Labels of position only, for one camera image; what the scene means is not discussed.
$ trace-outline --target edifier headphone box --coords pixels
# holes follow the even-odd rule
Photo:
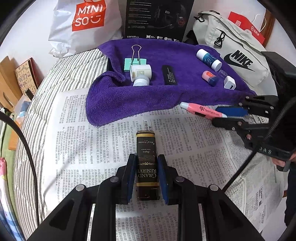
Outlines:
[[[124,38],[182,42],[194,0],[127,0]]]

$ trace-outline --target white bottle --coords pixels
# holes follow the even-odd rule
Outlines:
[[[220,60],[216,59],[214,56],[212,56],[204,49],[198,50],[196,57],[216,72],[219,71],[219,69],[222,66],[222,62]]]

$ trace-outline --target pink highlighter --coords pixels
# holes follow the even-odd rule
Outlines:
[[[199,104],[181,102],[180,107],[192,114],[206,117],[210,120],[216,117],[227,118],[227,115]]]

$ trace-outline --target gold label trim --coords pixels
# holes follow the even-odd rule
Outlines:
[[[159,183],[137,183],[137,187],[159,186]]]
[[[136,137],[155,137],[154,134],[137,134]]]

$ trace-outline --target black cable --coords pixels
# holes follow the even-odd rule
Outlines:
[[[34,193],[35,193],[35,208],[36,208],[36,219],[37,219],[37,226],[39,226],[40,221],[39,221],[39,209],[38,209],[38,190],[37,190],[37,176],[36,176],[36,170],[34,167],[34,162],[33,162],[33,158],[30,152],[30,148],[28,146],[28,143],[26,141],[26,138],[24,137],[22,131],[20,130],[20,128],[17,126],[17,124],[10,119],[10,117],[8,117],[7,115],[5,115],[3,112],[0,111],[0,120],[4,121],[5,123],[7,123],[8,125],[11,126],[12,129],[14,129],[14,131],[17,133],[17,135],[20,137],[22,143],[24,144],[24,147],[26,149],[28,158],[29,158],[29,162],[30,162],[30,166],[32,169],[32,173],[33,173],[33,180],[34,180]]]
[[[284,106],[284,108],[281,110],[280,114],[278,115],[278,117],[275,119],[275,121],[273,122],[273,124],[271,125],[270,129],[268,130],[268,133],[266,134],[266,136],[263,138],[262,143],[265,143],[271,136],[271,134],[273,133],[273,131],[277,128],[277,126],[279,125],[281,119],[285,116],[285,114],[287,113],[287,111],[296,103],[296,97],[291,98],[286,105]],[[223,187],[222,191],[225,192],[230,185],[234,182],[234,180],[241,174],[241,172],[246,168],[246,166],[250,163],[250,161],[253,159],[253,157],[256,155],[257,151],[259,151],[260,146],[262,145],[262,143],[259,143],[252,151],[252,153],[248,156],[248,158],[245,160],[245,162],[243,163],[243,165],[241,165],[241,167],[237,170],[237,172],[232,176],[232,178],[226,183],[226,185]]]

